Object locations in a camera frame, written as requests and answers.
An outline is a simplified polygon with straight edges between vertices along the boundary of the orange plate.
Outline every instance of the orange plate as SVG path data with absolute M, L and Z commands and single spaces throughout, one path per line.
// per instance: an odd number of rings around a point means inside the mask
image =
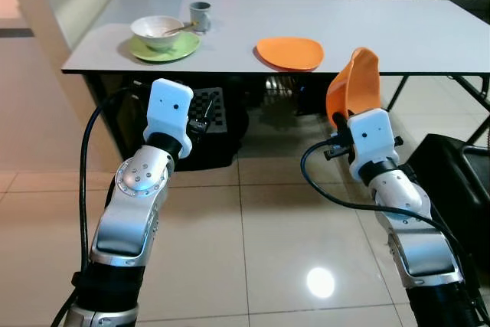
M 277 67 L 296 70 L 317 68 L 324 55 L 322 46 L 309 38 L 264 38 L 257 51 Z

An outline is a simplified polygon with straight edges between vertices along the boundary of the table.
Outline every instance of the table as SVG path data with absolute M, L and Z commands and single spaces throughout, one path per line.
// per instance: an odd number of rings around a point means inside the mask
M 129 53 L 132 21 L 146 15 L 186 21 L 195 1 L 212 4 L 212 27 L 194 54 L 174 63 L 149 64 Z M 336 74 L 356 47 L 369 47 L 380 59 L 382 75 L 403 76 L 388 109 L 408 77 L 418 74 L 453 76 L 490 111 L 484 89 L 477 91 L 461 77 L 479 75 L 488 83 L 490 26 L 445 0 L 111 0 L 62 69 L 88 77 L 291 73 L 275 70 L 255 55 L 258 40 L 275 36 L 320 42 L 325 59 L 314 74 Z

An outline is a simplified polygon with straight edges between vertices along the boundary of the cup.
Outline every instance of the cup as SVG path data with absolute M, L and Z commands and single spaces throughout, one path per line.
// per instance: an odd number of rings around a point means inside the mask
M 191 21 L 197 22 L 194 26 L 194 30 L 197 32 L 206 32 L 211 27 L 211 19 L 209 18 L 209 11 L 211 10 L 211 4 L 206 2 L 195 2 L 190 6 L 191 9 Z

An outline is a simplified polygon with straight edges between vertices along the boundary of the white wall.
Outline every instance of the white wall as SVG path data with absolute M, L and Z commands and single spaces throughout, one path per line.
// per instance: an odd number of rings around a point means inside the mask
M 44 158 L 44 167 L 76 170 L 78 163 L 71 161 L 68 157 L 68 152 L 78 152 L 80 149 L 80 132 L 83 131 L 87 120 L 95 108 L 95 104 L 90 95 L 90 91 L 85 84 L 84 79 L 81 76 L 64 75 L 60 72 L 60 68 L 64 61 L 69 57 L 72 48 L 80 40 L 87 27 L 92 23 L 94 17 L 100 12 L 104 5 L 109 0 L 19 0 L 22 13 L 26 18 L 28 25 L 34 31 L 36 40 L 40 48 L 36 51 L 36 47 L 30 46 L 27 48 L 27 52 L 43 54 L 46 57 L 47 64 L 51 66 L 52 75 L 48 76 L 48 72 L 45 71 L 44 75 L 39 72 L 38 78 L 36 77 L 37 67 L 32 67 L 30 70 L 33 74 L 33 82 L 37 83 L 33 93 L 38 94 L 39 99 L 35 100 L 36 103 L 41 104 L 45 108 L 45 114 L 43 110 L 36 110 L 34 119 L 31 124 L 42 124 L 42 122 L 52 120 L 49 114 L 54 114 L 56 119 L 56 129 L 49 131 L 50 134 L 57 134 L 58 138 L 62 136 L 69 136 L 73 138 L 73 141 L 66 142 L 64 148 L 66 152 L 60 152 L 60 146 L 54 144 L 44 145 L 42 147 L 46 151 L 38 152 L 33 150 L 32 152 L 26 152 L 32 155 L 32 158 L 41 159 Z M 17 55 L 18 68 L 21 68 L 22 64 L 22 52 L 19 51 Z M 15 64 L 15 60 L 5 59 L 5 63 Z M 21 86 L 15 86 L 15 83 L 8 83 L 8 81 L 2 81 L 2 92 L 5 92 L 6 96 L 20 96 Z M 41 91 L 50 91 L 50 93 L 42 93 Z M 9 119 L 13 119 L 16 123 L 15 116 L 10 116 Z M 48 130 L 44 130 L 47 136 L 43 142 L 53 142 L 55 140 L 47 138 L 49 134 Z M 110 134 L 108 133 L 105 125 L 99 123 L 93 130 L 92 138 L 93 142 L 93 155 L 90 160 L 91 168 L 102 170 L 113 170 L 120 163 L 120 155 L 116 150 L 116 146 Z M 57 153 L 60 159 L 56 165 L 52 165 L 54 153 Z M 42 162 L 39 162 L 33 169 L 43 169 Z

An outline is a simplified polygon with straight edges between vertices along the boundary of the tile floor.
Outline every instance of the tile floor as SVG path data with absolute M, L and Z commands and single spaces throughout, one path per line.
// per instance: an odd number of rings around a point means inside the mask
M 383 78 L 385 100 L 397 81 Z M 327 203 L 302 179 L 299 157 L 325 137 L 323 119 L 277 107 L 251 112 L 230 167 L 172 177 L 139 325 L 415 327 L 374 215 Z M 453 81 L 414 77 L 391 119 L 405 159 L 428 132 L 467 138 L 484 113 Z M 309 169 L 337 196 L 368 201 L 344 163 L 318 152 Z M 89 174 L 91 232 L 111 176 Z M 0 327 L 49 324 L 79 266 L 77 222 L 77 173 L 0 172 Z

